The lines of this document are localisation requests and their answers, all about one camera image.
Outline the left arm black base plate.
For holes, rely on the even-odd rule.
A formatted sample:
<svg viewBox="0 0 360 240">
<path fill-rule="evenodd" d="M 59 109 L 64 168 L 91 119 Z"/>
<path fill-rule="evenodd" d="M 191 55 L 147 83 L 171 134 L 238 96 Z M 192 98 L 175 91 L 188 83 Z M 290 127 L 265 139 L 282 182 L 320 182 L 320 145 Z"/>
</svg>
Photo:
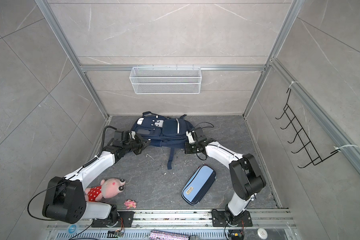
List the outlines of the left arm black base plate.
<svg viewBox="0 0 360 240">
<path fill-rule="evenodd" d="M 111 212 L 106 219 L 96 219 L 92 228 L 130 228 L 134 219 L 134 212 Z"/>
</svg>

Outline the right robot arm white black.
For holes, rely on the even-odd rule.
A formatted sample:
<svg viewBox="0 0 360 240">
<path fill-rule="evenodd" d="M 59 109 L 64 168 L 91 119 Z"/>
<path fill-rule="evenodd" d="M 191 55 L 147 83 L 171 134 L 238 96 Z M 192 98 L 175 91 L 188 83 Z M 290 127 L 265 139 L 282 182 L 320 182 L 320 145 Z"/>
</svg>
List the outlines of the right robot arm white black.
<svg viewBox="0 0 360 240">
<path fill-rule="evenodd" d="M 266 186 L 260 167 L 251 154 L 243 155 L 222 146 L 215 139 L 208 139 L 202 128 L 187 132 L 186 154 L 202 153 L 230 170 L 234 195 L 225 208 L 225 219 L 230 226 L 247 221 L 247 207 Z"/>
</svg>

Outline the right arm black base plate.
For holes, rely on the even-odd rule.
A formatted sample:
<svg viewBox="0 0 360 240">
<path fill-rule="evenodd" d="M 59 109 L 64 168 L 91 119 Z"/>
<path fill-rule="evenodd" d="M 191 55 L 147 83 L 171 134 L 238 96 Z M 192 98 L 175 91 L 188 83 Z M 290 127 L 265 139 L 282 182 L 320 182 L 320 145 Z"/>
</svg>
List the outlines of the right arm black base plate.
<svg viewBox="0 0 360 240">
<path fill-rule="evenodd" d="M 252 227 L 252 217 L 250 212 L 243 211 L 239 215 L 234 216 L 228 210 L 218 211 L 216 209 L 211 210 L 212 222 L 214 227 Z"/>
</svg>

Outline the navy blue student backpack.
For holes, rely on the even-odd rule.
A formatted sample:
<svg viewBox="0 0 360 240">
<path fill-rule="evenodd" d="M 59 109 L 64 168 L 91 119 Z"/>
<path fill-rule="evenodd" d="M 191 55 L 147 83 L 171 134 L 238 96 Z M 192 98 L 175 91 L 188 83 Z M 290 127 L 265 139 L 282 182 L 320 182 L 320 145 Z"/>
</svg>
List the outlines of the navy blue student backpack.
<svg viewBox="0 0 360 240">
<path fill-rule="evenodd" d="M 176 149 L 185 148 L 188 142 L 187 134 L 194 129 L 194 125 L 185 120 L 185 115 L 170 118 L 152 112 L 144 112 L 136 120 L 131 130 L 143 139 L 150 141 L 154 147 L 170 148 L 167 168 L 172 169 L 172 161 Z"/>
</svg>

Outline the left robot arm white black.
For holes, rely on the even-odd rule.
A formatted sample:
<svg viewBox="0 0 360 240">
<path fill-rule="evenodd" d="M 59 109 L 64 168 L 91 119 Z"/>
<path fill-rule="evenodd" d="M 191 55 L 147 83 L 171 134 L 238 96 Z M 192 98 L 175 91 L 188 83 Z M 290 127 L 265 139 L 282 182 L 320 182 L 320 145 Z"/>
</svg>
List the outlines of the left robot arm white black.
<svg viewBox="0 0 360 240">
<path fill-rule="evenodd" d="M 126 154 L 139 155 L 151 143 L 134 131 L 115 130 L 113 138 L 106 143 L 107 129 L 103 129 L 100 151 L 87 163 L 64 177 L 54 177 L 43 191 L 45 195 L 43 221 L 61 221 L 75 224 L 80 220 L 93 219 L 108 227 L 118 223 L 117 206 L 91 202 L 88 186 L 102 172 L 117 163 Z"/>
</svg>

